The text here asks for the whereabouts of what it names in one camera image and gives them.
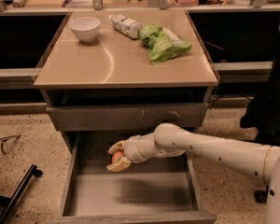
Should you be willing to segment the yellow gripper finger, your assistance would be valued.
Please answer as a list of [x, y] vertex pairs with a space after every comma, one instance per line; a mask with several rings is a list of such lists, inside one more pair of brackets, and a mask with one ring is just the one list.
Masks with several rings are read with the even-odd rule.
[[106, 166], [108, 171], [111, 172], [120, 172], [131, 166], [132, 162], [129, 161], [126, 157], [121, 157], [118, 162]]
[[123, 151], [124, 147], [125, 147], [125, 141], [124, 140], [118, 141], [116, 144], [112, 145], [109, 148], [108, 153], [110, 155], [113, 155], [113, 154], [115, 154], [118, 151]]

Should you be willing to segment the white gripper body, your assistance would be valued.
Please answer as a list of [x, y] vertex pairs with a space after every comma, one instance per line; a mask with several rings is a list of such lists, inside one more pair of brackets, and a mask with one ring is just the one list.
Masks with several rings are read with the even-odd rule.
[[132, 163], [156, 158], [161, 148], [155, 143], [154, 134], [136, 135], [124, 142], [124, 155]]

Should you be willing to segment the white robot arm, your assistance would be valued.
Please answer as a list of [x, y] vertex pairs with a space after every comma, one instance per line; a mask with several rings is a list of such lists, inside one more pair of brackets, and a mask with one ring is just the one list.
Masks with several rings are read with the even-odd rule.
[[188, 132], [163, 123], [153, 133], [118, 141], [108, 153], [123, 155], [107, 166], [119, 172], [151, 158], [177, 157], [186, 152], [216, 161], [268, 186], [264, 224], [280, 224], [280, 147]]

